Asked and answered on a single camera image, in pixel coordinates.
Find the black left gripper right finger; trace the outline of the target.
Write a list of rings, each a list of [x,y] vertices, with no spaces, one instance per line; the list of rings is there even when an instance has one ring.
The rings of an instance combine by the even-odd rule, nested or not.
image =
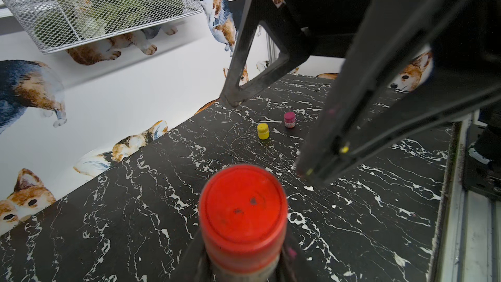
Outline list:
[[[317,281],[317,275],[309,266],[309,261],[293,238],[287,238],[283,244],[279,261],[279,281]]]

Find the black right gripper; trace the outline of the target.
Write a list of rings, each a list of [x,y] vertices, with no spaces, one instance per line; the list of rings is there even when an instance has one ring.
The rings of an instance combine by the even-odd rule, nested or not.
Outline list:
[[[296,163],[330,183],[500,100],[500,0],[246,0],[221,103],[240,106],[309,54],[346,57]]]

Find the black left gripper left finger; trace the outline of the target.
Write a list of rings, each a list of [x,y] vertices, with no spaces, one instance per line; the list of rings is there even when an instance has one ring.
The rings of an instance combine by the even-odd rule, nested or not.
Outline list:
[[[202,235],[197,234],[172,272],[172,281],[207,281],[207,253]]]

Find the red paint jar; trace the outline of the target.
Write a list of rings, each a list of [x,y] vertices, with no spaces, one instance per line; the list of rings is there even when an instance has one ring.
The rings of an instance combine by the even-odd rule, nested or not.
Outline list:
[[[211,261],[211,269],[215,274],[215,281],[227,282],[263,282],[267,281],[276,271],[281,256],[278,255],[265,267],[250,272],[239,273],[227,270]]]

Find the red paint jar lid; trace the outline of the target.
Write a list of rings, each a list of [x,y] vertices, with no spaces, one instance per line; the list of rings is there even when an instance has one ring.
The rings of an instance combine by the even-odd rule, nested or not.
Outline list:
[[[211,177],[198,202],[207,254],[219,268],[250,274],[279,256],[287,232],[288,202],[274,175],[249,164]]]

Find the magenta paint jar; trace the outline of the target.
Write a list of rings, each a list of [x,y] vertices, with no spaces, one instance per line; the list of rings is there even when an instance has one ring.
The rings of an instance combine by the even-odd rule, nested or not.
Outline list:
[[[284,126],[292,129],[296,126],[296,114],[294,112],[287,112],[284,114]]]

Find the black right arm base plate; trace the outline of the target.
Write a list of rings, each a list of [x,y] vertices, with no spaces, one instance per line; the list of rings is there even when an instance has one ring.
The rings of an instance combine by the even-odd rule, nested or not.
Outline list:
[[[473,124],[467,131],[463,187],[500,200],[500,133],[492,127]]]

